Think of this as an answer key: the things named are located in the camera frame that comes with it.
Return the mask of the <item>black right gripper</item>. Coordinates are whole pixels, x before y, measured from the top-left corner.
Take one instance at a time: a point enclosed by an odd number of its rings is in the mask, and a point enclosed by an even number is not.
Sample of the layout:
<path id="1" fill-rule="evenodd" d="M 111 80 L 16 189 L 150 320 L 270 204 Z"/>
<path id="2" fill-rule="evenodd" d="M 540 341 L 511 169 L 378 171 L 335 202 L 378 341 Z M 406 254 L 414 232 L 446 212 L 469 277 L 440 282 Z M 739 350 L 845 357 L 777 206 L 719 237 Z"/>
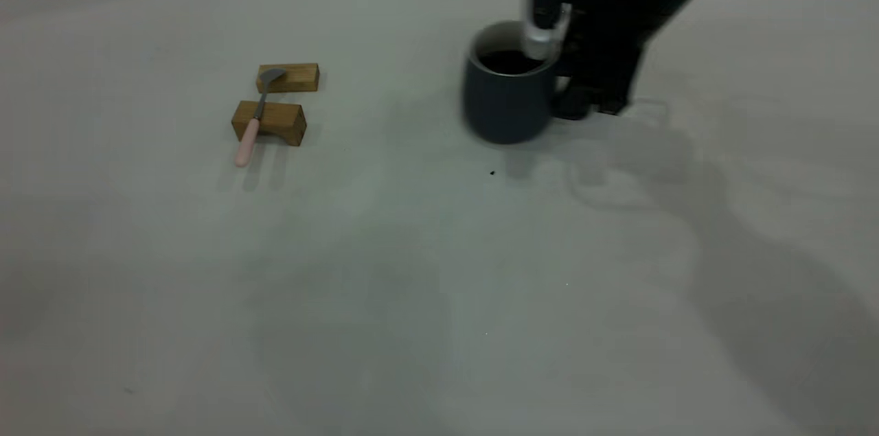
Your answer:
<path id="1" fill-rule="evenodd" d="M 562 75 L 551 113 L 578 121 L 591 110 L 621 115 L 644 52 L 677 11 L 677 0 L 563 0 L 573 16 L 563 39 Z M 591 88 L 587 80 L 597 80 Z"/>

